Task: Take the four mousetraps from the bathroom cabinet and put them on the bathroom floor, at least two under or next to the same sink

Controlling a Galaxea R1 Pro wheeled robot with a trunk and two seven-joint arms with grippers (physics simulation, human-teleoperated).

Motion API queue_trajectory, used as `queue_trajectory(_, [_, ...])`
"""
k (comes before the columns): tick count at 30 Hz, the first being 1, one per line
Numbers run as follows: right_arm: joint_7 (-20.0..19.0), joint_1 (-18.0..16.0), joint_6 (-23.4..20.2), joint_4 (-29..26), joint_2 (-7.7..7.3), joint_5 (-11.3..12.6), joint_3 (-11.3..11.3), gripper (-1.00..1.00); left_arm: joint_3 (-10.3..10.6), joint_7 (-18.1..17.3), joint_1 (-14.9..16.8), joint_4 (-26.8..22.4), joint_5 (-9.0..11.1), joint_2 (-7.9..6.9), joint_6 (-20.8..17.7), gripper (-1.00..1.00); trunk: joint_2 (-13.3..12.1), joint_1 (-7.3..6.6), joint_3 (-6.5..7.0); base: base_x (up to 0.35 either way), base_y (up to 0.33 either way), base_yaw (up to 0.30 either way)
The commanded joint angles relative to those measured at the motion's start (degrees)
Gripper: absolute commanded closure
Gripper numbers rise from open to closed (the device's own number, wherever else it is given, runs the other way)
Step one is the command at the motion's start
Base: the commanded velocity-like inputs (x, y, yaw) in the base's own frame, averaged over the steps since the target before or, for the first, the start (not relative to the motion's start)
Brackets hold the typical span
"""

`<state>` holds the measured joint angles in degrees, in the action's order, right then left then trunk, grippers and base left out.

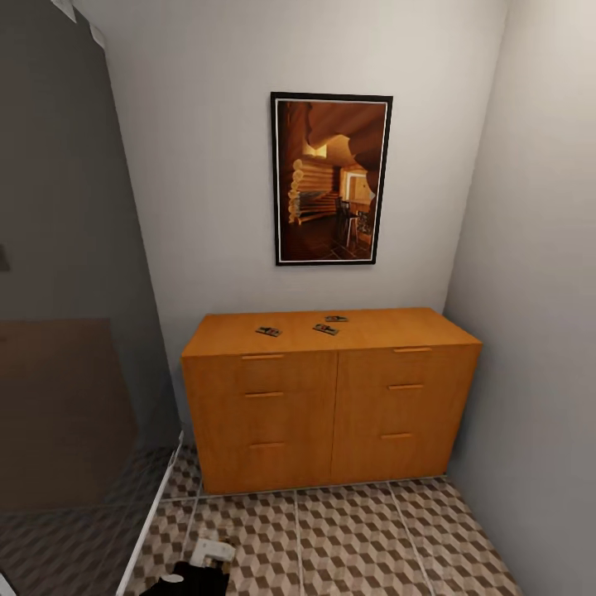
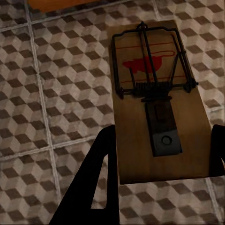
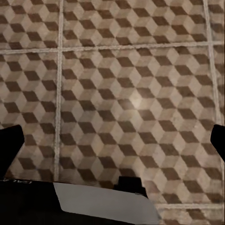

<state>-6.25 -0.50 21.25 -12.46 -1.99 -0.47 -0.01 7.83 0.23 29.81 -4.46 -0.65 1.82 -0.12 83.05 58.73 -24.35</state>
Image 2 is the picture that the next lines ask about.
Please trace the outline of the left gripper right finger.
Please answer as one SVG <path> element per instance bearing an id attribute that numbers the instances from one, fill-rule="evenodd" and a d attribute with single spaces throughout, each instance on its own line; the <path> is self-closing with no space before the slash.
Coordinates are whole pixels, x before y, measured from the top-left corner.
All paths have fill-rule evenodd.
<path id="1" fill-rule="evenodd" d="M 213 126 L 212 132 L 217 144 L 220 157 L 225 162 L 225 127 L 216 124 Z"/>

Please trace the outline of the mousetrap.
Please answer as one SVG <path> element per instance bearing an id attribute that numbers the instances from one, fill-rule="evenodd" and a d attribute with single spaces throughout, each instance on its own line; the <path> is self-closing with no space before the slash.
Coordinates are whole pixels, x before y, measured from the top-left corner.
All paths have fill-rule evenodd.
<path id="1" fill-rule="evenodd" d="M 120 185 L 225 176 L 176 21 L 107 38 Z"/>

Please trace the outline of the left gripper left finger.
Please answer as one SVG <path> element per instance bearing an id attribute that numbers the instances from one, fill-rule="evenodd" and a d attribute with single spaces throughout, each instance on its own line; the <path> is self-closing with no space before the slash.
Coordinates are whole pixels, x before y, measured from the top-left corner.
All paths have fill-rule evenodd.
<path id="1" fill-rule="evenodd" d="M 107 154 L 106 208 L 91 209 Z M 49 225 L 120 225 L 115 125 L 105 127 L 97 135 Z"/>

